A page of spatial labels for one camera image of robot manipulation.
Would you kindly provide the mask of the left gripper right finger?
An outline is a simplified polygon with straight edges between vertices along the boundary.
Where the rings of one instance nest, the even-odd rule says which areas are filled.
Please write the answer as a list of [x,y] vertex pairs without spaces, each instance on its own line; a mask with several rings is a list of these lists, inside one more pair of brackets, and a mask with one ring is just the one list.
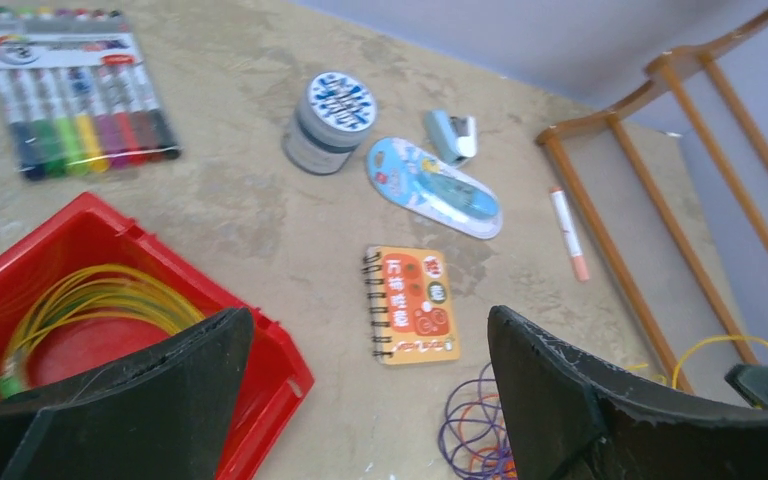
[[487,340],[521,479],[768,479],[768,410],[636,376],[493,307]]

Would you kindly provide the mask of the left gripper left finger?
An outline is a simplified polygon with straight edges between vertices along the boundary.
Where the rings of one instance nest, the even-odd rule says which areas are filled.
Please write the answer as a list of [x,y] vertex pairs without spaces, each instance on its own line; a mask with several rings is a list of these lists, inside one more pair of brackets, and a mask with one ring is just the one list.
[[212,479],[254,335],[226,309],[0,401],[0,479]]

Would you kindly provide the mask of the orange spiral notebook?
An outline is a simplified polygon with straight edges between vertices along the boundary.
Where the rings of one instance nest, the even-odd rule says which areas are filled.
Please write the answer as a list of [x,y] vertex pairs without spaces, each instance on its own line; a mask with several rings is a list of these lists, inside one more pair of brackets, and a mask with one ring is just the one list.
[[461,356],[448,267],[432,249],[372,246],[362,269],[373,356],[383,365],[451,362]]

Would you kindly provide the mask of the red plastic bin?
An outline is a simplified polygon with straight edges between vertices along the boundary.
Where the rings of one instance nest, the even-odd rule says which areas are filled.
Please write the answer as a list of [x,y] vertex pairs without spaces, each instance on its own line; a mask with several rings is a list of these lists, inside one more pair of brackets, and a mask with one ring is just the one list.
[[0,255],[0,400],[242,306],[135,220],[83,193]]

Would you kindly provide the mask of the white orange pen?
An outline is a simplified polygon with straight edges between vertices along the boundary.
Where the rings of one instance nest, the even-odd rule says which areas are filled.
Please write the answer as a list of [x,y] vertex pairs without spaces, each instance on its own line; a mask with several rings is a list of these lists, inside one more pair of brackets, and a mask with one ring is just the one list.
[[565,193],[560,187],[552,187],[549,190],[549,197],[571,261],[574,276],[579,282],[587,282],[590,280],[590,274]]

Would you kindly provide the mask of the blue correction tape package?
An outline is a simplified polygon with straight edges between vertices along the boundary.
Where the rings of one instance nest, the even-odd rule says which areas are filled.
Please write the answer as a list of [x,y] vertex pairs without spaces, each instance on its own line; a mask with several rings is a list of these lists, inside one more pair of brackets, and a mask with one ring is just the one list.
[[375,142],[366,169],[378,193],[399,207],[481,240],[501,231],[502,209],[489,187],[406,139]]

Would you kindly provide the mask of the marker pen pack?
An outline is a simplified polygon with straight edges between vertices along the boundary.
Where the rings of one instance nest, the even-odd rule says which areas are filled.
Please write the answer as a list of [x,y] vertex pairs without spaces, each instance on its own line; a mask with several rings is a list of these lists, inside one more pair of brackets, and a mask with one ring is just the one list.
[[0,101],[31,181],[182,154],[119,10],[0,5]]

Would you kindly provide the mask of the wooden rack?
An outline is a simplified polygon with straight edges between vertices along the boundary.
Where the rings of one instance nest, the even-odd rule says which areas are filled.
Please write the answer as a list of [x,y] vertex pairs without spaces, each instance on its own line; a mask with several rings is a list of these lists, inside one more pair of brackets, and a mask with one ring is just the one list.
[[768,365],[768,8],[644,74],[537,141],[668,381],[733,403]]

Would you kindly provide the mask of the small round tin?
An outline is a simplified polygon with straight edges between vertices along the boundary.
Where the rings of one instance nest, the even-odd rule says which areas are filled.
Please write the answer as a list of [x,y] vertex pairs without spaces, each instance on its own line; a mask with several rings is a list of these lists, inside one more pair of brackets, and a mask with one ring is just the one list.
[[337,173],[373,130],[377,101],[358,78],[324,71],[305,87],[284,135],[291,163],[318,176]]

